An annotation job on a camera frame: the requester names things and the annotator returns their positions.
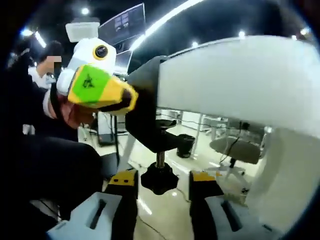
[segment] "monitor screen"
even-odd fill
[[[116,75],[127,75],[129,63],[131,60],[132,51],[124,51],[116,55],[115,58],[115,69],[114,73]]]
[[[129,8],[103,23],[98,28],[99,38],[110,45],[145,33],[145,6]]]

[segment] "green and yellow device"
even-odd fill
[[[132,86],[91,64],[76,70],[68,90],[71,103],[116,115],[132,111],[137,99]]]

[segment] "hand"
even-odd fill
[[[64,121],[73,129],[78,128],[81,123],[91,124],[94,120],[93,113],[98,112],[97,109],[71,103],[68,101],[66,96],[63,96],[59,93],[58,101],[60,102],[60,111]],[[53,118],[57,118],[57,115],[50,102],[49,112]]]

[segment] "black trash can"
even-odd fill
[[[183,159],[189,158],[195,143],[195,137],[187,134],[180,134],[178,137],[181,138],[181,144],[178,146],[176,154]]]

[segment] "camera lens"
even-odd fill
[[[95,55],[98,57],[98,58],[104,58],[105,56],[107,56],[108,54],[108,49],[106,46],[98,46],[96,49],[95,49]]]

